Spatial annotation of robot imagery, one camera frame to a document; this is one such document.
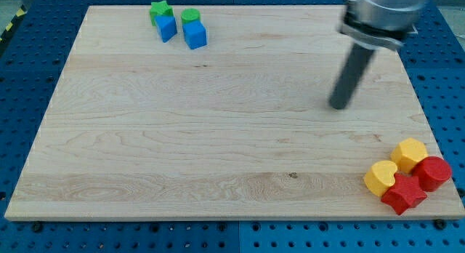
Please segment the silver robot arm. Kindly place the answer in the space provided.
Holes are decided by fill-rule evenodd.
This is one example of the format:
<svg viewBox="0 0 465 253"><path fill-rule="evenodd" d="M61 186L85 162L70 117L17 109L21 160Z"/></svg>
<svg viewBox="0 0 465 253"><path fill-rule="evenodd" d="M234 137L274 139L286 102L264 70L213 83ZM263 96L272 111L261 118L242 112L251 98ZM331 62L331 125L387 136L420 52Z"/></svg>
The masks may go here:
<svg viewBox="0 0 465 253"><path fill-rule="evenodd" d="M403 46L428 0L344 0L339 32L366 49Z"/></svg>

